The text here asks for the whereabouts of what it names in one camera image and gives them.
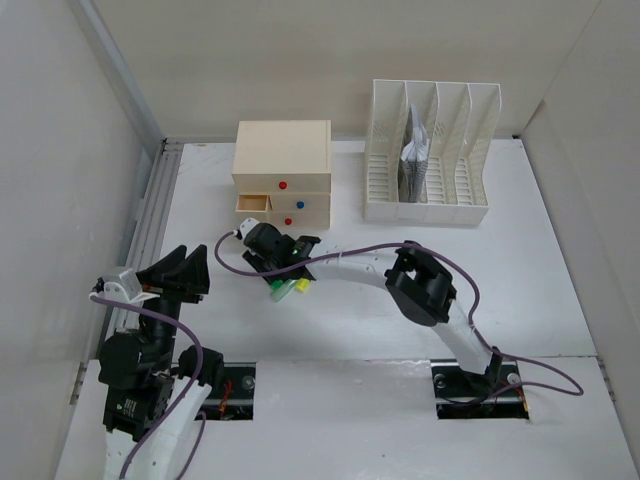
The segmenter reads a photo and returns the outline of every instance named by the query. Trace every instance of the white floor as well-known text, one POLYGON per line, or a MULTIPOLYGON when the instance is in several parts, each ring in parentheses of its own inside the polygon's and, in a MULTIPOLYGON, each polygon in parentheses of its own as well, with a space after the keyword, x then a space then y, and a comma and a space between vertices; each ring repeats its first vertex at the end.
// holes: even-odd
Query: white floor
MULTIPOLYGON (((438 420, 426 361, 259 362, 255 419, 207 422, 185 479, 637 479, 596 360, 551 363, 586 393, 525 389, 525 421, 438 420)), ((57 480, 102 478, 98 371, 93 361, 57 480)), ((561 384, 536 367, 521 372, 561 384)))
MULTIPOLYGON (((217 265, 213 245, 237 226, 234 145, 187 145, 162 254, 206 244, 211 292, 200 305, 184 305, 181 321, 227 360, 258 360, 258 373, 255 420, 208 422, 186 478, 636 479, 521 142, 492 143, 484 175, 490 211, 478 228, 364 223, 363 148, 334 142, 331 230, 287 233, 345 247, 411 239, 450 256, 480 285, 477 324, 489 341, 515 354, 564 357, 549 361, 575 376, 585 395, 527 389, 530 421, 438 420, 426 359, 451 353, 402 317, 390 296, 326 281, 275 304, 263 280, 217 265)), ((248 269, 243 250, 230 239, 222 254, 248 269)), ((468 307, 470 289, 462 279, 455 285, 468 307)), ((187 346, 179 335, 176 355, 187 346)), ((106 387, 98 371, 92 362, 58 480, 102 478, 106 387)), ((527 365, 521 373, 562 384, 527 365)))
MULTIPOLYGON (((274 304, 264 280, 234 275, 213 258, 213 246, 237 227, 231 179, 234 144, 186 145, 167 221, 162 255, 180 244, 209 247, 211 291, 184 305, 184 321, 204 345, 229 360, 264 358, 448 358, 428 328, 407 321, 390 295, 341 281, 316 282, 304 295, 274 304)), ((495 140, 485 167, 490 210, 477 228, 403 227, 363 220, 364 143, 333 144, 330 230, 291 228, 325 244, 362 247, 416 240, 468 269, 482 292, 477 323, 501 349, 522 355, 593 355, 582 310, 522 143, 495 140)), ((244 269, 245 249, 223 244, 225 259, 244 269)), ((458 299, 472 303, 463 279, 458 299)), ((176 355, 189 345, 178 337, 176 355)))

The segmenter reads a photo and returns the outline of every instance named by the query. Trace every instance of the small drawer cabinet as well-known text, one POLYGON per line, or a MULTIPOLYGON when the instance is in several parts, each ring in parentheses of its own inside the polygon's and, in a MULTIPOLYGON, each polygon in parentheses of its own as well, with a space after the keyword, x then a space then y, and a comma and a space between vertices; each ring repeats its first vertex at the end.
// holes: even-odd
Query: small drawer cabinet
POLYGON ((233 158, 238 220, 331 226, 331 122, 240 122, 233 158))

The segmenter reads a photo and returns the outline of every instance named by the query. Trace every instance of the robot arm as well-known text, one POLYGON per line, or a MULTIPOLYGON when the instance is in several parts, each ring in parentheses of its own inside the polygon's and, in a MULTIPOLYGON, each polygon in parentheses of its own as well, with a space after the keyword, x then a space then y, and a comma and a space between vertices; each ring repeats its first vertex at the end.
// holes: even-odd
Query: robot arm
MULTIPOLYGON (((320 243, 317 237, 293 240, 267 223, 245 220, 239 236, 249 251, 243 258, 258 272, 268 272, 313 258, 310 253, 320 243)), ((338 245, 314 249, 320 256, 339 253, 338 245)), ((284 275, 265 277, 275 280, 346 280, 388 291, 402 314, 420 325, 433 328, 449 347, 460 369, 479 390, 493 387, 500 358, 486 349, 469 325, 456 302, 451 273, 435 258, 420 250, 401 248, 396 252, 373 251, 337 256, 308 264, 284 275)))
MULTIPOLYGON (((339 248, 333 247, 333 249, 322 251, 322 254, 339 251, 339 248)), ((394 279, 403 278, 395 275, 397 271, 394 270, 394 265, 397 261, 398 254, 396 253, 374 251, 312 263, 307 266, 307 269, 316 280, 346 280, 381 288, 391 292, 400 306, 400 302, 402 302, 404 297, 402 294, 404 287, 402 284, 398 286, 392 284, 389 286, 390 279, 386 277, 387 272, 394 272, 394 279)), ((478 337, 473 333, 466 315, 455 299, 452 298, 449 302, 450 306, 448 308, 448 319, 446 322, 436 321, 436 323, 433 323, 430 320, 433 319, 435 315, 420 315, 422 312, 416 312, 414 315, 415 319, 411 318, 411 313, 406 313, 406 311, 413 307, 408 301, 406 304, 406 308, 400 306, 402 313, 416 323, 430 326, 445 345, 449 347, 449 350, 453 353, 462 370, 477 375, 485 374, 487 367, 491 363, 492 352, 484 348, 478 340, 478 337)))

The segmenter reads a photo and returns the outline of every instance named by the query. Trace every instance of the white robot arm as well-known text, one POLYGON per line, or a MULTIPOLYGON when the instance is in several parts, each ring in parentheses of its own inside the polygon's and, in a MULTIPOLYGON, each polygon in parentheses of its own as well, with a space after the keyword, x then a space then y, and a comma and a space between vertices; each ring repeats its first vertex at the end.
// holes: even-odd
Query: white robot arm
MULTIPOLYGON (((449 347, 463 371, 479 376, 487 373, 493 359, 493 352, 485 348, 473 332, 465 314, 455 301, 455 289, 450 286, 450 274, 433 257, 421 259, 427 260, 425 268, 435 269, 435 273, 433 281, 420 291, 413 278, 397 271, 399 259, 397 252, 385 250, 341 256, 339 253, 343 249, 337 245, 328 249, 314 248, 314 245, 320 241, 317 237, 300 237, 298 240, 293 240, 291 237, 281 235, 272 225, 259 223, 255 219, 247 219, 240 225, 239 236, 242 237, 245 246, 250 249, 243 258, 258 272, 286 267, 287 263, 295 264, 296 259, 300 261, 337 253, 338 256, 309 263, 303 269, 291 272, 288 278, 296 278, 296 276, 302 278, 299 275, 305 275, 308 272, 313 280, 346 280, 388 291, 407 318, 433 328, 449 347), (314 249, 314 255, 309 255, 311 249, 314 249), (418 296, 420 300, 427 300, 440 294, 447 295, 441 296, 440 305, 434 306, 434 311, 429 311, 429 307, 427 311, 422 311, 421 301, 417 303, 407 301, 410 296, 414 296, 414 299, 418 296)), ((414 275, 417 279, 420 273, 416 272, 414 275)))

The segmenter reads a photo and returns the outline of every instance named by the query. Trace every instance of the purple cable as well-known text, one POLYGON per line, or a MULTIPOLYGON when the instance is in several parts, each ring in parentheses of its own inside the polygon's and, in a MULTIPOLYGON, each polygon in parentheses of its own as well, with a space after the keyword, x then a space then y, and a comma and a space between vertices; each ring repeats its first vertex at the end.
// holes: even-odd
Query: purple cable
MULTIPOLYGON (((125 310, 129 310, 130 312, 139 313, 140 315, 145 315, 147 317, 160 320, 161 322, 168 323, 169 325, 182 330, 191 339, 191 341, 196 347, 196 355, 197 355, 196 369, 194 370, 193 375, 191 376, 191 379, 187 382, 187 385, 184 387, 182 392, 180 392, 180 394, 176 397, 176 401, 173 402, 171 405, 169 405, 167 410, 158 419, 155 425, 151 427, 149 431, 147 431, 147 433, 145 433, 143 437, 138 441, 138 443, 136 443, 136 445, 131 449, 131 452, 129 453, 129 455, 127 455, 127 458, 124 461, 124 464, 122 465, 122 470, 120 471, 119 478, 122 480, 123 478, 125 478, 127 474, 127 469, 129 468, 129 465, 131 465, 131 462, 133 461, 133 457, 135 456, 136 453, 138 453, 138 450, 140 450, 142 445, 144 445, 144 442, 146 442, 148 438, 151 435, 153 435, 153 432, 155 432, 158 429, 158 427, 162 424, 162 422, 164 422, 167 419, 167 417, 171 415, 171 412, 175 410, 178 404, 187 395, 187 392, 189 391, 189 389, 193 386, 193 384, 198 379, 198 375, 200 375, 200 370, 202 369, 202 361, 203 361, 204 354, 202 352, 202 345, 200 345, 200 341, 198 340, 198 337, 196 337, 196 334, 193 333, 187 326, 177 321, 175 318, 171 318, 167 315, 163 315, 162 313, 154 312, 146 308, 136 307, 135 305, 129 305, 128 303, 116 302, 114 300, 107 300, 106 298, 101 298, 98 295, 91 295, 90 298, 95 303, 99 303, 101 305, 107 305, 109 307, 116 307, 116 308, 123 308, 125 310)), ((194 452, 191 453, 191 456, 189 457, 189 461, 191 461, 191 458, 193 457, 194 452)))
POLYGON ((193 456, 196 454, 198 445, 200 445, 200 440, 202 440, 202 434, 204 433, 204 426, 207 423, 207 415, 204 412, 200 411, 198 412, 198 418, 202 419, 202 423, 200 424, 200 431, 198 432, 196 443, 193 445, 193 448, 191 449, 191 453, 189 454, 189 458, 187 458, 187 462, 184 464, 184 467, 182 467, 182 470, 180 471, 180 474, 176 477, 176 480, 180 480, 182 477, 184 477, 184 474, 187 473, 187 469, 189 468, 189 465, 191 465, 191 460, 193 460, 193 456))
POLYGON ((567 390, 567 389, 560 388, 560 387, 555 387, 553 385, 548 385, 546 383, 517 382, 517 383, 512 383, 512 384, 510 384, 508 386, 505 386, 505 387, 501 388, 500 390, 495 391, 494 393, 489 395, 487 398, 495 398, 495 397, 497 397, 499 395, 502 395, 504 392, 506 392, 508 390, 513 390, 513 389, 516 389, 516 388, 519 388, 519 387, 523 387, 523 386, 546 388, 548 390, 553 390, 553 391, 556 391, 556 392, 565 393, 567 395, 573 395, 573 396, 576 396, 576 397, 579 397, 579 396, 584 394, 584 389, 580 386, 580 384, 576 380, 574 380, 573 377, 571 377, 569 374, 563 372, 562 370, 560 370, 560 369, 558 369, 558 368, 556 368, 556 367, 554 367, 552 365, 548 365, 546 363, 540 362, 539 360, 533 360, 533 359, 530 359, 530 358, 519 357, 517 355, 511 355, 509 353, 501 352, 497 348, 494 348, 491 345, 489 345, 489 343, 485 340, 485 338, 482 336, 482 334, 478 331, 478 329, 476 328, 476 325, 475 325, 475 323, 473 321, 473 314, 478 309, 478 305, 480 304, 480 288, 478 287, 478 284, 473 279, 473 277, 467 273, 466 270, 464 270, 460 265, 455 263, 453 260, 450 260, 449 258, 445 257, 441 253, 435 252, 435 251, 433 251, 433 250, 431 250, 429 248, 423 247, 421 245, 417 245, 415 243, 381 243, 379 245, 372 245, 371 247, 357 248, 355 250, 345 250, 343 252, 327 253, 325 255, 320 255, 318 257, 309 258, 307 260, 303 260, 300 263, 296 263, 295 265, 291 265, 291 266, 285 267, 285 268, 280 268, 278 270, 272 270, 270 272, 247 272, 247 271, 238 270, 237 268, 232 267, 231 265, 227 264, 224 260, 222 260, 222 258, 220 257, 220 252, 219 252, 220 245, 222 244, 222 242, 224 240, 226 240, 228 237, 231 237, 232 235, 236 235, 236 232, 235 231, 227 232, 222 237, 220 237, 220 239, 216 243, 216 246, 215 246, 215 248, 213 250, 213 255, 215 256, 215 258, 218 261, 218 263, 220 265, 222 265, 225 269, 229 270, 230 272, 236 273, 238 275, 243 275, 245 277, 270 277, 270 276, 273 276, 273 275, 281 275, 283 273, 287 273, 287 272, 290 272, 292 270, 296 270, 296 269, 298 269, 300 267, 304 267, 305 265, 309 265, 310 263, 321 262, 323 260, 328 260, 330 258, 348 257, 348 256, 351 256, 351 255, 360 255, 362 253, 372 252, 374 250, 381 250, 383 248, 413 248, 414 250, 419 250, 421 252, 424 252, 424 253, 427 253, 429 255, 432 255, 433 257, 437 258, 438 260, 440 260, 443 263, 446 263, 451 268, 453 268, 455 271, 457 271, 460 275, 462 275, 464 277, 464 279, 467 282, 469 282, 469 285, 471 285, 471 288, 473 289, 473 293, 474 293, 474 296, 475 296, 475 300, 473 302, 473 305, 471 306, 471 309, 469 310, 469 314, 467 316, 467 320, 469 321, 469 325, 471 326, 472 330, 474 331, 474 333, 478 337, 478 340, 480 340, 480 343, 487 350, 489 350, 490 352, 492 352, 492 353, 494 353, 494 354, 496 354, 496 355, 498 355, 498 356, 500 356, 502 358, 505 358, 507 360, 526 362, 526 363, 530 363, 532 365, 536 365, 538 367, 546 368, 547 370, 551 370, 552 372, 554 372, 554 373, 560 375, 561 377, 565 378, 566 380, 568 380, 577 389, 577 391, 572 391, 572 390, 567 390))

